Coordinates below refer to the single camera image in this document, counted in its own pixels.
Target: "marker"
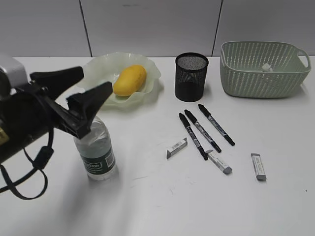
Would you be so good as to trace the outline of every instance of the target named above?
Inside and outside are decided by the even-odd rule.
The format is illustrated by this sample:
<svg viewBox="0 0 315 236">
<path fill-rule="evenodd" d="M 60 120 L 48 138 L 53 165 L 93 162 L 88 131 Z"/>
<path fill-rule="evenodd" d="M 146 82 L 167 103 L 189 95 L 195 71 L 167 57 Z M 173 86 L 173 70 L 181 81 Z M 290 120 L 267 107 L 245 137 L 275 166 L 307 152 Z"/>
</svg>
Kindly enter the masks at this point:
<svg viewBox="0 0 315 236">
<path fill-rule="evenodd" d="M 196 128 L 202 133 L 202 135 L 208 140 L 208 142 L 213 146 L 213 148 L 218 152 L 222 152 L 221 148 L 217 145 L 217 143 L 211 138 L 211 136 L 207 133 L 207 131 L 199 124 L 197 118 L 188 110 L 185 110 L 186 116 L 191 120 L 191 122 L 196 126 Z"/>
<path fill-rule="evenodd" d="M 179 115 L 179 118 L 181 119 L 185 129 L 187 130 L 188 134 L 190 135 L 191 139 L 193 140 L 193 142 L 195 143 L 196 147 L 198 148 L 200 154 L 202 155 L 203 159 L 205 159 L 205 161 L 207 161 L 208 160 L 208 154 L 202 148 L 200 142 L 198 141 L 197 137 L 193 133 L 188 120 L 186 119 L 186 117 L 182 113 L 178 113 L 178 115 Z"/>
<path fill-rule="evenodd" d="M 205 108 L 203 105 L 198 104 L 199 109 L 201 112 L 206 116 L 206 118 L 210 121 L 210 123 L 219 131 L 219 133 L 228 141 L 229 144 L 232 146 L 235 145 L 233 140 L 228 136 L 228 134 L 222 129 L 222 127 L 217 123 L 217 121 L 212 117 L 210 112 Z"/>
</svg>

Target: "basket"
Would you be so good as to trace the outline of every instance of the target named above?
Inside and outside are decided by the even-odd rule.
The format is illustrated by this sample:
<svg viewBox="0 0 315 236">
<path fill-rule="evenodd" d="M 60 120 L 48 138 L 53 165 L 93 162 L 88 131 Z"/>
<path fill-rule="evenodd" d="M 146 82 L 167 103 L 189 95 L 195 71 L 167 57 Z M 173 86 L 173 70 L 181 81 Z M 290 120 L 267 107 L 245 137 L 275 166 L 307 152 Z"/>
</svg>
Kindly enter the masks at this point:
<svg viewBox="0 0 315 236">
<path fill-rule="evenodd" d="M 306 57 L 306 67 L 299 54 Z M 237 97 L 290 96 L 311 70 L 301 49 L 279 42 L 226 42 L 221 47 L 220 76 L 224 91 Z"/>
</svg>

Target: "mango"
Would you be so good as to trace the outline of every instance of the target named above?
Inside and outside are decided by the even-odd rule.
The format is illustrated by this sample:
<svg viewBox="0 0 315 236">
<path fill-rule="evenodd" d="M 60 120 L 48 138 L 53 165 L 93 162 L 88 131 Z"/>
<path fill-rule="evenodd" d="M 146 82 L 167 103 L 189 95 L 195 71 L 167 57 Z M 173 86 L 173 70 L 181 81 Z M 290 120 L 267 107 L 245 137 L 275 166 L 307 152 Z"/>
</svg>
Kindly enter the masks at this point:
<svg viewBox="0 0 315 236">
<path fill-rule="evenodd" d="M 141 65 L 125 68 L 113 86 L 114 93 L 119 96 L 130 96 L 142 86 L 147 78 L 146 69 Z"/>
</svg>

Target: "table surface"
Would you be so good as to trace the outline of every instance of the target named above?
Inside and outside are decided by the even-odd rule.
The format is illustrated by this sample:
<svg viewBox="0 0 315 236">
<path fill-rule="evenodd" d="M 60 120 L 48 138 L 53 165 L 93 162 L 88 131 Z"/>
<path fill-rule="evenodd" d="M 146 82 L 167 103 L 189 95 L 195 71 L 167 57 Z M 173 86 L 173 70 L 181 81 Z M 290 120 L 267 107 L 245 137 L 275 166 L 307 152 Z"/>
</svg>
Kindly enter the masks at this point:
<svg viewBox="0 0 315 236">
<path fill-rule="evenodd" d="M 84 65 L 91 58 L 17 58 L 27 72 Z M 55 154 L 45 172 L 47 192 L 23 201 L 0 195 L 2 236 L 265 236 L 309 235 L 313 231 L 315 184 L 312 173 L 315 71 L 297 94 L 285 99 L 246 99 L 224 93 L 220 59 L 210 64 L 202 99 L 185 103 L 174 96 L 174 58 L 152 58 L 161 78 L 143 102 L 128 111 L 107 108 L 98 116 L 108 127 L 119 176 L 109 182 L 87 178 L 73 139 L 55 132 Z M 58 99 L 65 104 L 73 87 Z M 230 146 L 198 110 L 204 104 L 235 141 Z M 204 161 L 178 118 L 192 111 L 233 168 L 224 175 Z M 192 127 L 204 149 L 211 146 Z M 181 138 L 188 146 L 166 160 L 166 149 Z M 27 149 L 34 156 L 47 135 Z M 260 153 L 266 182 L 254 176 L 251 153 Z M 4 162 L 12 179 L 31 165 L 22 153 Z M 0 177 L 0 186 L 4 180 Z M 36 174 L 19 190 L 35 196 L 43 186 Z"/>
</svg>

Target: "pen holder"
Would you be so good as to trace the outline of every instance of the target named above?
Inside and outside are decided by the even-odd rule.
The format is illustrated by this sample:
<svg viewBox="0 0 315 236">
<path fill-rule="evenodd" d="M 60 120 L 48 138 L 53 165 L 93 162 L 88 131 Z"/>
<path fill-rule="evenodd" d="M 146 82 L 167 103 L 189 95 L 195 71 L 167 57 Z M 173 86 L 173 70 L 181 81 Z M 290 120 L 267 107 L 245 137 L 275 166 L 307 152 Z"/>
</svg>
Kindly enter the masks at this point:
<svg viewBox="0 0 315 236">
<path fill-rule="evenodd" d="M 208 59 L 198 53 L 184 53 L 176 57 L 175 96 L 184 102 L 202 98 Z"/>
</svg>

